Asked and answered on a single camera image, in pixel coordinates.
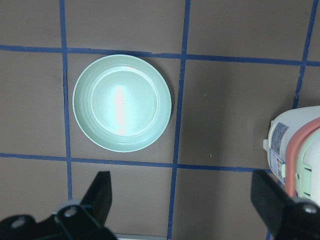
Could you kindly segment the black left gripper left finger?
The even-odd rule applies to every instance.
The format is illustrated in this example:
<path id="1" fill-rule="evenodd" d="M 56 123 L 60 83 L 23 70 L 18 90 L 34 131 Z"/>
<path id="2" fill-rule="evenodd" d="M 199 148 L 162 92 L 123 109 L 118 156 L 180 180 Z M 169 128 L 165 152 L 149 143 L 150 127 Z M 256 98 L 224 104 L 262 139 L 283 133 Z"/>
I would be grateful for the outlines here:
<path id="1" fill-rule="evenodd" d="M 80 205 L 101 225 L 104 226 L 112 205 L 112 183 L 109 171 L 99 171 Z"/>

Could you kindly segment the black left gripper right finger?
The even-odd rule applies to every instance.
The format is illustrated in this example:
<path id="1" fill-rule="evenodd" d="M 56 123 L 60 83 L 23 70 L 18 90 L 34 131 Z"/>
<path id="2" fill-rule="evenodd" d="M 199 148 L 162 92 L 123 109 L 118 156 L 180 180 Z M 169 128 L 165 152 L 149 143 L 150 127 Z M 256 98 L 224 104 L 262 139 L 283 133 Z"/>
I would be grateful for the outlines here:
<path id="1" fill-rule="evenodd" d="M 252 172 L 250 200 L 269 231 L 279 233 L 292 210 L 292 199 L 266 171 Z"/>

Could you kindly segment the green plate near left arm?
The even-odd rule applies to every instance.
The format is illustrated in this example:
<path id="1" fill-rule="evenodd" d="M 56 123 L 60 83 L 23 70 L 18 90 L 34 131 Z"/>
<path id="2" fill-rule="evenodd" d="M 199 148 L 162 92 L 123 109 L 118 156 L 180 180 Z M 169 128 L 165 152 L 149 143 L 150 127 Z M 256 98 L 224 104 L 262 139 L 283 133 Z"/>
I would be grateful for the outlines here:
<path id="1" fill-rule="evenodd" d="M 130 153 L 150 146 L 164 133 L 172 98 L 155 67 L 138 57 L 115 54 L 82 71 L 74 86 L 72 110 L 93 143 Z"/>

